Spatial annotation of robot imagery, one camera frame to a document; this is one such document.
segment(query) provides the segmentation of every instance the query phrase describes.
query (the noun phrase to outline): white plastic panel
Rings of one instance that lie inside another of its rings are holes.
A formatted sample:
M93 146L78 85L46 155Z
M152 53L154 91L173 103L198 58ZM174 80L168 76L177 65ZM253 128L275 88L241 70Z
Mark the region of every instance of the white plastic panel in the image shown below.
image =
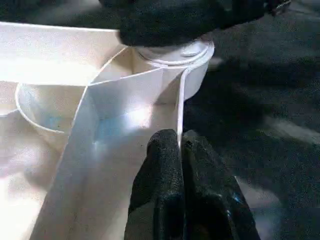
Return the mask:
M87 85L123 45L116 30L0 22L0 81Z

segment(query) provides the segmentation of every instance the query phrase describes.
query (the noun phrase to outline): curved plastic edge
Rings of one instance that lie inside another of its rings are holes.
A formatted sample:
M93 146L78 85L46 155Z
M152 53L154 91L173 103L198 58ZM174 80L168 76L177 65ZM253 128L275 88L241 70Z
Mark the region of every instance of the curved plastic edge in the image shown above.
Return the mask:
M20 106L20 103L19 103L19 92L21 90L21 87L23 87L23 85L25 85L26 83L18 83L17 87L16 87L16 90L15 90L15 94L14 94L14 97L15 97L15 103L16 103L16 106L17 106L17 109L18 111L20 112L20 114L23 116L23 118L25 120L27 120L32 126L34 127L37 127L41 130L45 130L45 131L48 131L48 132L51 132L51 133L55 133L55 134L63 134L63 135L66 135L66 133L64 131L59 131L59 130L53 130L53 129L50 129L50 128L47 128L47 127L44 127L44 126L41 126L37 123L35 123L34 121L32 121L25 113L24 111L22 110L21 106Z

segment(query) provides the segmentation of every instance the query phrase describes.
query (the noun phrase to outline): round plastic cup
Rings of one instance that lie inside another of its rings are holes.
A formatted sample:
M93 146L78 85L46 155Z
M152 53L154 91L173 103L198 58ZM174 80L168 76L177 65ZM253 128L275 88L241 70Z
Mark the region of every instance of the round plastic cup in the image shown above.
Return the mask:
M19 83L16 105L44 140L63 151L85 87Z

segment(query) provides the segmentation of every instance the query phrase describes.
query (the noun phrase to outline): gray floor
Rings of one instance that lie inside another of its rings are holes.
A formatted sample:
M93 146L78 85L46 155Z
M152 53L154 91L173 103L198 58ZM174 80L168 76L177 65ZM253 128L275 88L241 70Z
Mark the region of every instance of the gray floor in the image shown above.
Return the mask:
M0 20L119 25L98 0L7 5ZM213 35L216 55L230 61L186 103L185 129L207 136L239 177L264 240L319 239L320 1L300 0L286 15Z

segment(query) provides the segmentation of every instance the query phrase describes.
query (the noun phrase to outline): plastic compartment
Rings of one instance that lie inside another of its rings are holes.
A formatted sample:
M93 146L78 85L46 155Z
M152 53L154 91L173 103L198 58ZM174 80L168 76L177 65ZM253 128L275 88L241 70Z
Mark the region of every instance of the plastic compartment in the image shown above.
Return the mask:
M117 31L0 22L0 81L86 86L124 48Z
M83 86L19 83L16 104L22 116L58 151L62 151L84 91Z
M0 239L29 239L56 173L59 153L16 107L17 83L0 82Z
M202 81L210 58L178 77L175 68L158 68L86 88L31 240L123 239L147 143L162 129L180 141L186 83Z

